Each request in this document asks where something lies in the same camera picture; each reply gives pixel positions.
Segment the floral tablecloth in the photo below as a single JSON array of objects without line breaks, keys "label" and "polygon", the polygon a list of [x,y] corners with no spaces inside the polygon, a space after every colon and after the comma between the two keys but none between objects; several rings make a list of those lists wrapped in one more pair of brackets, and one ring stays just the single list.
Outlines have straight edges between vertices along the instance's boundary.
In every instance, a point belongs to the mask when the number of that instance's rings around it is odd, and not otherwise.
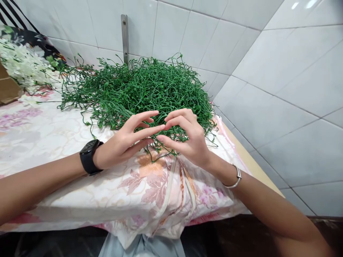
[{"label": "floral tablecloth", "polygon": [[[59,93],[43,90],[0,107],[0,178],[76,153],[92,140],[80,110],[61,111],[56,108],[59,100]],[[215,118],[218,126],[213,133],[218,147],[210,146],[210,150],[249,172],[220,117]],[[114,133],[93,128],[93,134],[104,142]],[[178,238],[184,226],[232,217],[245,210],[220,181],[182,155],[151,164],[150,155],[142,150],[113,169],[57,190],[2,225],[0,231],[97,226],[118,236],[127,248],[140,233]]]}]

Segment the black watch strap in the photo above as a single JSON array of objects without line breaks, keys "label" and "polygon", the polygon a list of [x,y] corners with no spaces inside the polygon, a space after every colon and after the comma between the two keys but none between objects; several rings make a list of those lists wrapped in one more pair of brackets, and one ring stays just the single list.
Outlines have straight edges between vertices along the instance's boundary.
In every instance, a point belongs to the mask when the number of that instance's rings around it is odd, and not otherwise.
[{"label": "black watch strap", "polygon": [[92,140],[88,142],[85,147],[80,152],[81,163],[85,171],[90,175],[93,176],[98,174],[99,172],[103,171],[98,169],[93,161],[93,155],[97,148],[104,143],[99,141],[98,139]]}]

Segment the tangled green wire plant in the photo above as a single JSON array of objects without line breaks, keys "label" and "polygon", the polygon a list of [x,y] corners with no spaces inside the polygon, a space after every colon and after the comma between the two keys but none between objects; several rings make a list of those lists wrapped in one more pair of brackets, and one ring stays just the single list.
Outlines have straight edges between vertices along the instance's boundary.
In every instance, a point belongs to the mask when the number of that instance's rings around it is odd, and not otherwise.
[{"label": "tangled green wire plant", "polygon": [[[178,58],[173,56],[165,62],[154,58],[130,60],[129,67],[110,59],[98,58],[100,70],[74,59],[77,62],[76,67],[60,68],[64,76],[60,91],[62,102],[58,108],[80,108],[82,116],[91,113],[91,122],[83,119],[87,126],[91,126],[91,132],[95,124],[99,128],[109,126],[111,130],[118,130],[131,115],[150,110],[159,111],[159,115],[150,124],[158,126],[165,123],[164,118],[168,113],[182,108],[193,110],[205,135],[216,125],[212,120],[212,106],[208,95],[202,89],[205,83],[201,83],[197,72],[182,61],[181,54]],[[175,141],[188,140],[187,133],[179,126],[159,134]],[[152,138],[154,143],[150,146],[158,153],[164,148],[168,154],[177,155],[174,150],[165,148],[156,139],[156,135]]]}]

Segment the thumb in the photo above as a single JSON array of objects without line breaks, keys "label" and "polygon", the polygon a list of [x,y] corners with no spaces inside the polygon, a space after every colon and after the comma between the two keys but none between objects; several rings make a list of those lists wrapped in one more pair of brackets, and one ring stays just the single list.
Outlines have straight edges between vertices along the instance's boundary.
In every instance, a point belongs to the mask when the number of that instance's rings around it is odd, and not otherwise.
[{"label": "thumb", "polygon": [[164,146],[174,149],[177,152],[181,152],[184,150],[185,145],[181,142],[176,142],[172,140],[171,138],[165,136],[165,135],[158,135],[157,139],[164,144]]},{"label": "thumb", "polygon": [[135,153],[139,152],[143,147],[146,147],[148,144],[153,143],[154,140],[151,138],[147,138],[144,140],[139,141],[137,144],[129,147],[124,153],[123,157],[124,158],[131,158],[132,156],[135,155]]}]

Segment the bangle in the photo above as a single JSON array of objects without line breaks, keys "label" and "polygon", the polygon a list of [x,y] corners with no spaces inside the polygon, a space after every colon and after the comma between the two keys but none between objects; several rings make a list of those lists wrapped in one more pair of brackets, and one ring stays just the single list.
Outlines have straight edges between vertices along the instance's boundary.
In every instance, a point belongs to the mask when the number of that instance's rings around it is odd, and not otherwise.
[{"label": "bangle", "polygon": [[226,186],[226,185],[224,185],[226,188],[228,188],[228,189],[231,189],[231,188],[235,188],[237,185],[238,185],[238,183],[240,182],[240,180],[242,179],[242,176],[241,176],[241,174],[240,174],[240,169],[236,166],[236,165],[233,165],[232,164],[232,166],[234,166],[235,168],[236,168],[236,170],[237,170],[237,178],[238,178],[238,181],[236,182],[236,184],[234,184],[233,186]]}]

